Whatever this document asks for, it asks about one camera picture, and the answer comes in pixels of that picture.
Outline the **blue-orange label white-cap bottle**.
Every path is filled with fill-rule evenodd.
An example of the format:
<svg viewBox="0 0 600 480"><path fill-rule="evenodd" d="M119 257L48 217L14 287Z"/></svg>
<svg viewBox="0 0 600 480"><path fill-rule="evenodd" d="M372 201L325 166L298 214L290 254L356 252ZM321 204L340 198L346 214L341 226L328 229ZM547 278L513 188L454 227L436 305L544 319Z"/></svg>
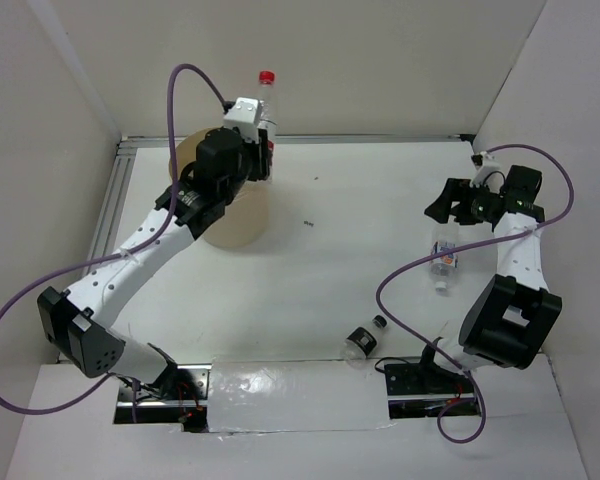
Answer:
<svg viewBox="0 0 600 480"><path fill-rule="evenodd" d="M432 233L431 254L440 257L429 262L429 275L435 291L448 295L457 277L458 254L450 250L458 246L459 227L455 223L437 225Z"/></svg>

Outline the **large red-label water bottle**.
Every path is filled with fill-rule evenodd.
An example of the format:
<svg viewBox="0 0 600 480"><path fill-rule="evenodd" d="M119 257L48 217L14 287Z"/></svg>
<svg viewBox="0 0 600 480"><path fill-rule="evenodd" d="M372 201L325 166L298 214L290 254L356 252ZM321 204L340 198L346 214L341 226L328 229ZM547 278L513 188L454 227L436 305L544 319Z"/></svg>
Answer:
<svg viewBox="0 0 600 480"><path fill-rule="evenodd" d="M278 128L275 80L273 71L263 70L259 73L258 100L262 105L260 122L275 122Z"/></svg>

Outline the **black-label black-cap bottle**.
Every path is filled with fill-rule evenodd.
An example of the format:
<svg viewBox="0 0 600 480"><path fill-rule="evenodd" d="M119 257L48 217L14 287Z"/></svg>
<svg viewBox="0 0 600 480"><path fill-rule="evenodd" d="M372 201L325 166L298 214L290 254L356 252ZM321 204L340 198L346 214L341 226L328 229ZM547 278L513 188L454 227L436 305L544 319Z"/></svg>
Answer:
<svg viewBox="0 0 600 480"><path fill-rule="evenodd" d="M360 364L377 349L387 329L387 320L376 315L356 327L344 340L342 357L350 364Z"/></svg>

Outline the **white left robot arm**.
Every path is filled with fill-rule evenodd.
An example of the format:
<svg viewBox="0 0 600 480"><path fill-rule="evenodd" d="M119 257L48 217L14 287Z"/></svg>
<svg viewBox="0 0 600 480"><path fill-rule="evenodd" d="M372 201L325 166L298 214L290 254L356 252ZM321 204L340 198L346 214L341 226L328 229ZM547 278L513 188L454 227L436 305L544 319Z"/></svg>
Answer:
<svg viewBox="0 0 600 480"><path fill-rule="evenodd" d="M249 141L236 128L210 130L195 161L156 199L143 223L114 258L63 291L46 288L37 298L43 329L86 377L134 379L156 399L176 390L177 363L150 343L114 329L126 304L174 256L191 246L236 199L247 182L269 177L268 132Z"/></svg>

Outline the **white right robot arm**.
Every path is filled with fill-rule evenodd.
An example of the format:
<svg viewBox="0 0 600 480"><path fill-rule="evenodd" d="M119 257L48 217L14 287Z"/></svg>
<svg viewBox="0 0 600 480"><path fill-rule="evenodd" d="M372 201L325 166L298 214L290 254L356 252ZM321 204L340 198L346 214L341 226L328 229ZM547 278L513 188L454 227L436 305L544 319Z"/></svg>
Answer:
<svg viewBox="0 0 600 480"><path fill-rule="evenodd" d="M497 245L496 274L465 316L458 340L445 347L450 358L434 357L418 365L416 379L428 392L449 383L453 363L468 370L491 364L527 368L562 310L562 299L549 292L542 271L540 224L545 214L535 204L542 174L514 165L493 191L489 181L500 172L488 160L472 179L449 178L424 210L439 224L488 223L497 238L521 236Z"/></svg>

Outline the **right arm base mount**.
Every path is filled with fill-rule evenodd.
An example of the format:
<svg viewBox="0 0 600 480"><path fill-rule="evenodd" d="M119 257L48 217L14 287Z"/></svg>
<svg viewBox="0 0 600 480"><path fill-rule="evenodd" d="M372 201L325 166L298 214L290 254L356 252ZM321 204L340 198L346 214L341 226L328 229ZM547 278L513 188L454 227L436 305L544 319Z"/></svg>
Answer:
<svg viewBox="0 0 600 480"><path fill-rule="evenodd" d="M389 418L434 418L449 407L445 416L477 416L480 407L474 387L462 374L441 368L435 351L426 346L419 360L384 357L374 364L385 380Z"/></svg>

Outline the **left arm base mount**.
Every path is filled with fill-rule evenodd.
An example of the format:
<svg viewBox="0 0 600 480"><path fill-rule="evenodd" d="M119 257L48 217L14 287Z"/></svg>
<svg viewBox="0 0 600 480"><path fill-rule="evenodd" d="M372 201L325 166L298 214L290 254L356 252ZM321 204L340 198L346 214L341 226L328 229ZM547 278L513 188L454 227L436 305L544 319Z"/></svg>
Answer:
<svg viewBox="0 0 600 480"><path fill-rule="evenodd" d="M210 373L209 365L179 365L160 387L120 379L113 423L206 433Z"/></svg>

